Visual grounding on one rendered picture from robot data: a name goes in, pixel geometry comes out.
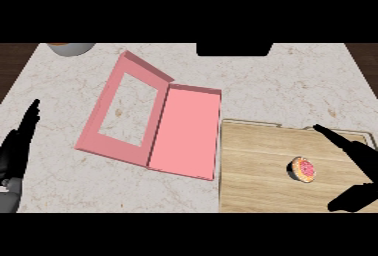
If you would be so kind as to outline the pink windowed box lid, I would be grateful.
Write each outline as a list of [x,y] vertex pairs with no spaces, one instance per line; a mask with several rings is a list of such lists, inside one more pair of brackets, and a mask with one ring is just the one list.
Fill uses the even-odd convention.
[[[117,87],[123,76],[131,76],[154,89],[151,109],[143,131],[140,144],[126,142],[103,131]],[[117,57],[109,78],[97,98],[78,140],[75,149],[113,160],[146,167],[151,156],[156,132],[168,94],[168,86],[174,79],[154,68],[134,53],[125,50]]]

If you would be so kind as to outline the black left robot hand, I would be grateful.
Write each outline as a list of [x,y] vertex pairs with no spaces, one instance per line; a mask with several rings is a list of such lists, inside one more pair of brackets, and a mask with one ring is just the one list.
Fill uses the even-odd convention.
[[11,178],[23,178],[29,144],[33,137],[35,125],[39,121],[39,100],[35,99],[24,111],[23,118],[16,129],[11,129],[0,145],[0,182]]

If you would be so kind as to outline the black appliance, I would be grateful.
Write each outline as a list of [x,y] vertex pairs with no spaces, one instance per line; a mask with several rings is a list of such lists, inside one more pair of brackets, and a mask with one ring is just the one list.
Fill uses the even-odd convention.
[[197,43],[196,54],[200,57],[265,56],[271,43]]

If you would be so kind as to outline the wooden tray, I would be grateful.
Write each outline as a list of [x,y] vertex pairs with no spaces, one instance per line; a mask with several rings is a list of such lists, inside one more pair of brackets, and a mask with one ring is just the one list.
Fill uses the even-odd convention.
[[[225,120],[219,132],[219,210],[324,212],[330,200],[369,178],[342,150],[305,127]],[[292,159],[314,166],[314,181],[293,180]]]

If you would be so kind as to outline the grey bowl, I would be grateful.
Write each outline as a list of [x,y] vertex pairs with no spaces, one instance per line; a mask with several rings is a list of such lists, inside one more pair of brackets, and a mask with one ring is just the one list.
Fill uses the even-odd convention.
[[94,46],[92,43],[64,43],[64,44],[53,44],[48,43],[51,51],[63,57],[72,57],[84,54]]

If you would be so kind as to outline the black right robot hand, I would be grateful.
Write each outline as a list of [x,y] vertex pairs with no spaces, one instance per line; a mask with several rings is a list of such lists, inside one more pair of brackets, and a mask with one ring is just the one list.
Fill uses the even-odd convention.
[[378,200],[378,151],[358,141],[349,141],[326,127],[315,124],[314,130],[342,149],[370,182],[352,185],[327,203],[330,212],[357,212]]

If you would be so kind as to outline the pink cardboard box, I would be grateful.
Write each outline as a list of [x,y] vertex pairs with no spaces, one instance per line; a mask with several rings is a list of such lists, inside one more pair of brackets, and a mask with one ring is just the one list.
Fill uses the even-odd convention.
[[213,179],[221,90],[172,84],[163,104],[148,167]]

